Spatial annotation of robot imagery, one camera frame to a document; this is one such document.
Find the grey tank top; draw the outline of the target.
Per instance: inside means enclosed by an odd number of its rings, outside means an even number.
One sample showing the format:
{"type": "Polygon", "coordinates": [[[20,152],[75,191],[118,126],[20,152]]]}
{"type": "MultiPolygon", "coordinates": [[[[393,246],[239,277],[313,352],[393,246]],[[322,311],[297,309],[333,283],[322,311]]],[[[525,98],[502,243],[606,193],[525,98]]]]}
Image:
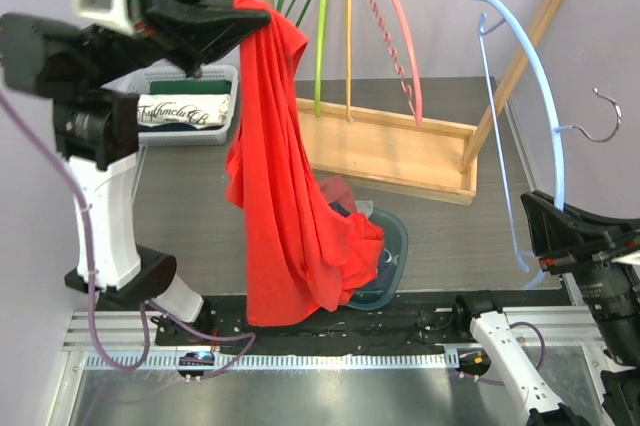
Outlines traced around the grey tank top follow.
{"type": "Polygon", "coordinates": [[[370,218],[374,211],[373,202],[370,200],[356,200],[356,211],[370,218]]]}

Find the lime green hanger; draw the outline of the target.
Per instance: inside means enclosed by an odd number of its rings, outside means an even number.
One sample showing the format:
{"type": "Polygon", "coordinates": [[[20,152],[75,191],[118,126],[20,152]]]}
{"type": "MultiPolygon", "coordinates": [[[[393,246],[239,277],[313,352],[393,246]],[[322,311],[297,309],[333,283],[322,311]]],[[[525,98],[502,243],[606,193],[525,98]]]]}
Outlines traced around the lime green hanger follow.
{"type": "Polygon", "coordinates": [[[322,78],[324,66],[325,36],[328,16],[328,0],[319,0],[316,63],[314,79],[314,114],[319,117],[322,113],[322,78]]]}

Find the yellow hanger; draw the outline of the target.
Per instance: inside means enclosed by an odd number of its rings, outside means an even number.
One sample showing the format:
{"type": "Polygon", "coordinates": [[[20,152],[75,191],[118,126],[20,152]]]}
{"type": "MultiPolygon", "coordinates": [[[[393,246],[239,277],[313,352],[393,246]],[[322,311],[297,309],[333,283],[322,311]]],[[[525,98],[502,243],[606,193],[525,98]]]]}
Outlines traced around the yellow hanger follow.
{"type": "Polygon", "coordinates": [[[345,0],[345,111],[346,121],[352,124],[352,0],[345,0]]]}

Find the maroon tank top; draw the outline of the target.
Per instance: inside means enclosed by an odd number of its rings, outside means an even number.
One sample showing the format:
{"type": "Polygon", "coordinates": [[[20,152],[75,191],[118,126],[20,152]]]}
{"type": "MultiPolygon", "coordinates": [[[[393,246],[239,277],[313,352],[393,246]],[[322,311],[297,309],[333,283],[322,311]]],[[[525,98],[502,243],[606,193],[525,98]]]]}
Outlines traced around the maroon tank top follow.
{"type": "Polygon", "coordinates": [[[330,208],[343,217],[357,213],[353,191],[341,176],[330,176],[319,181],[319,186],[330,208]]]}

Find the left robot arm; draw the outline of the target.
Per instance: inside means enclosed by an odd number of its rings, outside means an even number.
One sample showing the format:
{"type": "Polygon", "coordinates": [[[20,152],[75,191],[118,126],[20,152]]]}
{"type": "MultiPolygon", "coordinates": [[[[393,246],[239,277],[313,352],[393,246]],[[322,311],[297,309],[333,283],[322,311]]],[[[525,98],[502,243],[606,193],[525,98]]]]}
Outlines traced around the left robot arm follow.
{"type": "Polygon", "coordinates": [[[6,85],[53,104],[55,167],[74,197],[79,236],[70,289],[129,308],[153,303],[179,319],[190,344],[213,331],[209,303],[178,275],[175,257],[134,237],[132,189],[139,150],[135,94],[114,80],[166,60],[187,76],[270,23],[233,0],[72,0],[88,24],[17,12],[1,18],[6,85]]]}

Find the red tank top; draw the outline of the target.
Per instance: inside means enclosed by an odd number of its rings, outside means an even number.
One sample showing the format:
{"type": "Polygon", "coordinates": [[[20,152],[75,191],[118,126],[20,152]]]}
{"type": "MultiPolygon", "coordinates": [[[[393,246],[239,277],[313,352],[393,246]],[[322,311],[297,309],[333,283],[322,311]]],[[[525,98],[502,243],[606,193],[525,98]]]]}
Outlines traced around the red tank top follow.
{"type": "Polygon", "coordinates": [[[377,276],[384,231],[331,208],[300,131],[295,76],[307,37],[262,0],[233,0],[270,23],[240,46],[241,117],[227,160],[227,200],[244,213],[248,322],[297,324],[347,304],[377,276]]]}

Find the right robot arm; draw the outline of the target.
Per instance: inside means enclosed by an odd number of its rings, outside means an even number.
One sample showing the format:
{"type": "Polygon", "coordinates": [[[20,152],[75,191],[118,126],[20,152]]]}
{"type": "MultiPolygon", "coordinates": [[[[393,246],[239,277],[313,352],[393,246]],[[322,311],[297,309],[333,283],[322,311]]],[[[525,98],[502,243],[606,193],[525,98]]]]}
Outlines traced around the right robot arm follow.
{"type": "MultiPolygon", "coordinates": [[[[533,255],[542,271],[569,275],[582,299],[579,307],[542,307],[530,319],[536,333],[558,345],[586,346],[604,365],[591,377],[612,425],[639,422],[639,221],[612,218],[564,205],[540,192],[521,196],[533,255]]],[[[451,326],[475,342],[495,367],[521,425],[584,425],[545,381],[516,339],[524,317],[508,310],[489,291],[456,297],[451,326]]]]}

